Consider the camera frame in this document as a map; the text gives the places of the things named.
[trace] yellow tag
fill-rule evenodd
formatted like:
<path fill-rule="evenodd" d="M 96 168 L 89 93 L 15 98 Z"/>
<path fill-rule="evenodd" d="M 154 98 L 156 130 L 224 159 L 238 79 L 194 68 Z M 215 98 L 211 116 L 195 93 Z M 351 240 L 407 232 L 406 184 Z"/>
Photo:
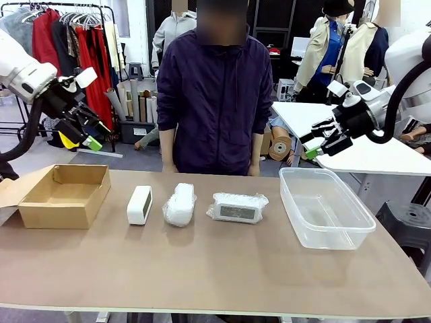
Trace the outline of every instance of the yellow tag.
<path fill-rule="evenodd" d="M 79 143 L 72 143 L 63 133 L 59 131 L 61 142 L 64 144 L 64 146 L 68 149 L 72 149 L 74 147 L 78 147 Z"/>

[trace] cardboard tube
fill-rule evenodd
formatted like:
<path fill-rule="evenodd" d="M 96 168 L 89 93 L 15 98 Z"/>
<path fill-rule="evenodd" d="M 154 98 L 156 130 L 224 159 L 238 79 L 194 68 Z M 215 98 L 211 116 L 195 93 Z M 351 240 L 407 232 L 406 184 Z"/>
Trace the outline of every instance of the cardboard tube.
<path fill-rule="evenodd" d="M 133 116 L 133 105 L 132 100 L 127 100 L 127 110 L 129 111 L 129 116 Z"/>
<path fill-rule="evenodd" d="M 121 107 L 123 108 L 124 114 L 128 116 L 129 111 L 127 110 L 127 94 L 126 94 L 126 88 L 124 86 L 124 83 L 119 83 L 117 85 L 117 89 L 119 91 Z"/>
<path fill-rule="evenodd" d="M 139 96 L 137 95 L 137 79 L 130 80 L 132 92 L 133 121 L 139 122 Z"/>
<path fill-rule="evenodd" d="M 147 122 L 149 123 L 153 122 L 153 110 L 151 100 L 151 98 L 147 98 Z"/>
<path fill-rule="evenodd" d="M 290 152 L 292 147 L 292 139 L 287 130 L 281 127 L 272 128 L 272 146 L 269 148 L 269 155 L 272 159 L 280 162 Z"/>
<path fill-rule="evenodd" d="M 108 91 L 105 93 L 105 96 L 107 96 L 110 100 L 110 103 L 112 103 L 112 106 L 114 107 L 115 112 L 119 116 L 119 119 L 121 121 L 126 121 L 126 115 L 124 113 L 123 107 L 121 106 L 119 97 L 117 96 L 117 93 L 115 93 L 114 89 L 108 89 Z"/>
<path fill-rule="evenodd" d="M 139 109 L 141 110 L 141 122 L 147 122 L 147 105 L 145 98 L 139 98 Z"/>
<path fill-rule="evenodd" d="M 151 98 L 151 110 L 153 113 L 153 122 L 157 123 L 157 98 L 155 96 Z"/>

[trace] digital display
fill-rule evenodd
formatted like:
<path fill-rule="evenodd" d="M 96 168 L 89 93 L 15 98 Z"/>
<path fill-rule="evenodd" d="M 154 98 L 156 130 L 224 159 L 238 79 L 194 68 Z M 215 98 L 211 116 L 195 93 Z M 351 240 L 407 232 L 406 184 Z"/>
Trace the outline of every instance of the digital display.
<path fill-rule="evenodd" d="M 255 218 L 255 211 L 253 209 L 243 209 L 242 207 L 220 207 L 220 215 L 223 217 L 236 217 L 239 219 L 253 220 Z"/>

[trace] cardboard roll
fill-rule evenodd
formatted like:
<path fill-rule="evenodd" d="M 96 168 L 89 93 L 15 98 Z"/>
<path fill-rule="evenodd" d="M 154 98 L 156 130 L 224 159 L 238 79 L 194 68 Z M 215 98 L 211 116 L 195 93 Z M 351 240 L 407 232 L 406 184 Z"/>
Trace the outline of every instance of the cardboard roll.
<path fill-rule="evenodd" d="M 269 148 L 269 156 L 277 162 L 285 159 L 292 147 L 292 139 L 287 130 L 281 127 L 272 128 L 272 145 Z"/>

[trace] gray bin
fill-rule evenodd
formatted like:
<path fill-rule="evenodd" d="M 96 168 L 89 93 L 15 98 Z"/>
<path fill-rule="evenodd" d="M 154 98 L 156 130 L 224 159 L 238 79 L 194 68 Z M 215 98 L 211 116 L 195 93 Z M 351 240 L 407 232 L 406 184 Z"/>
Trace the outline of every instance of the gray bin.
<path fill-rule="evenodd" d="M 121 137 L 123 143 L 134 145 L 142 137 L 150 133 L 154 129 L 154 123 L 142 123 L 134 121 L 120 121 L 121 126 Z M 158 146 L 159 140 L 152 141 L 150 146 Z"/>

